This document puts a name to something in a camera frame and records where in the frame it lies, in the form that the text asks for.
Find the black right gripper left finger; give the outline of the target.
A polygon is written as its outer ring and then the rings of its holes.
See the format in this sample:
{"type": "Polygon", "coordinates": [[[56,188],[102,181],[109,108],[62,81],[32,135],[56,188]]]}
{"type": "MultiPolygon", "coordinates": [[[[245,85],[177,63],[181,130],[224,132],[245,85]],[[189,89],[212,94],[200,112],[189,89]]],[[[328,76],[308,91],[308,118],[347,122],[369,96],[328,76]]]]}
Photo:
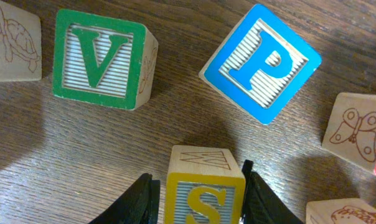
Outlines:
{"type": "Polygon", "coordinates": [[[89,224],[157,224],[161,182],[141,175],[109,208],[89,224]]]}

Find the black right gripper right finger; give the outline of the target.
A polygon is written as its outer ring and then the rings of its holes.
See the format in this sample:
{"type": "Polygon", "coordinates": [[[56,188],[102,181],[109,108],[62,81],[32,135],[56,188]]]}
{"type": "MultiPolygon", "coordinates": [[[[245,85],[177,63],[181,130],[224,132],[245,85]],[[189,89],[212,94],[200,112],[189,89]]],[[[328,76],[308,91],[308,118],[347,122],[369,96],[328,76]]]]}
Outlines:
{"type": "Polygon", "coordinates": [[[253,161],[245,160],[242,167],[246,181],[243,224],[303,224],[252,168],[253,161]]]}

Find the yellow S block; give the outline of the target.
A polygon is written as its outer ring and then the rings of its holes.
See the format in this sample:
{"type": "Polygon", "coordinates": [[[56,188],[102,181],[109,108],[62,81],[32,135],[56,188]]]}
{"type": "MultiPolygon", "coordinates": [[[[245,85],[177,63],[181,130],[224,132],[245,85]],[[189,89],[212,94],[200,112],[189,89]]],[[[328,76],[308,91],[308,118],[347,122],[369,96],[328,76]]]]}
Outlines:
{"type": "Polygon", "coordinates": [[[167,173],[164,223],[238,224],[245,184],[229,149],[175,145],[167,173]]]}

